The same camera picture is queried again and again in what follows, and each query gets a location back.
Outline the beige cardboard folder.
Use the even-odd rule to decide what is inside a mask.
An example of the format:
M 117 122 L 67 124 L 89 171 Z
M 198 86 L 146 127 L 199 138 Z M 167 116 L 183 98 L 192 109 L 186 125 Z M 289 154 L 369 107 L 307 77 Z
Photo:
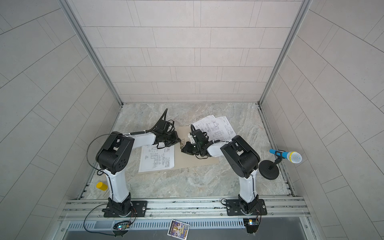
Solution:
M 184 139 L 186 142 L 189 142 L 188 134 L 190 133 L 190 127 L 176 127 L 179 138 Z M 195 157 L 192 155 L 187 155 L 181 152 L 180 143 L 174 145 L 174 159 L 175 166 L 172 170 L 185 169 L 185 168 L 194 168 L 200 166 L 216 165 L 219 163 L 219 158 L 208 158 L 202 159 L 202 157 Z

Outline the printed drawing sheet top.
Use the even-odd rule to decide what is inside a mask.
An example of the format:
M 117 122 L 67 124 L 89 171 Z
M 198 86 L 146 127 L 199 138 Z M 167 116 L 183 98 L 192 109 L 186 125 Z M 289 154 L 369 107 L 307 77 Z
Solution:
M 170 170 L 175 167 L 174 146 L 157 149 L 157 146 L 143 146 L 139 173 Z

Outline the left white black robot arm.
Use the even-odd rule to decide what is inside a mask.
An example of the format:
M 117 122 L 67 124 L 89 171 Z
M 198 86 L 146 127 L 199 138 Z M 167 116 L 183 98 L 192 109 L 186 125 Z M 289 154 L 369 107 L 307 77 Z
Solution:
M 102 209 L 104 217 L 127 217 L 135 213 L 125 176 L 133 149 L 156 146 L 160 150 L 181 141 L 175 130 L 175 122 L 166 120 L 167 112 L 168 109 L 149 130 L 128 134 L 115 131 L 96 137 L 96 139 L 107 137 L 95 157 L 99 167 L 93 167 L 98 173 L 106 175 L 110 190 L 107 207 Z

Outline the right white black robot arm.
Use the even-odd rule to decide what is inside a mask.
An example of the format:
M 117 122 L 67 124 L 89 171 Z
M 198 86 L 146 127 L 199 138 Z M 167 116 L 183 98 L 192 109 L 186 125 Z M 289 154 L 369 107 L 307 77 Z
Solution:
M 198 159 L 225 157 L 232 170 L 239 176 L 240 192 L 238 205 L 244 215 L 264 216 L 265 204 L 257 193 L 257 171 L 261 161 L 259 154 L 239 135 L 230 141 L 210 140 L 206 132 L 190 125 L 190 141 L 182 153 Z

